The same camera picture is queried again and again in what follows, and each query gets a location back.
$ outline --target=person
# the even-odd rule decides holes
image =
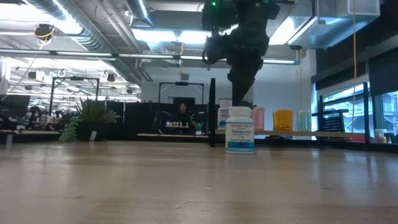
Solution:
[[[179,114],[176,117],[176,122],[181,122],[182,126],[185,126],[187,123],[191,123],[190,113],[185,103],[181,103],[179,106]]]

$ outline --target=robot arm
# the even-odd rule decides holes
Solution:
[[[275,19],[280,7],[270,0],[207,0],[202,14],[202,26],[210,30],[203,51],[208,64],[226,59],[231,66],[228,80],[232,83],[233,105],[238,106],[262,68],[269,45],[266,34],[268,19]],[[238,24],[230,35],[220,36],[219,27]]]

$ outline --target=yellow container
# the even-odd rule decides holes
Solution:
[[[293,111],[277,110],[274,115],[274,131],[293,131]]]

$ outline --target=white supplement bottle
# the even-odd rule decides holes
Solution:
[[[225,148],[227,153],[254,154],[254,121],[251,110],[233,106],[226,120]]]
[[[231,100],[221,100],[218,109],[217,128],[225,129],[225,122],[229,118],[229,108],[232,107]]]

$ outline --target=bottle label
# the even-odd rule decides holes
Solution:
[[[235,153],[254,153],[254,123],[226,123],[226,151]]]
[[[225,128],[226,120],[229,118],[229,109],[222,109],[218,112],[218,128]]]

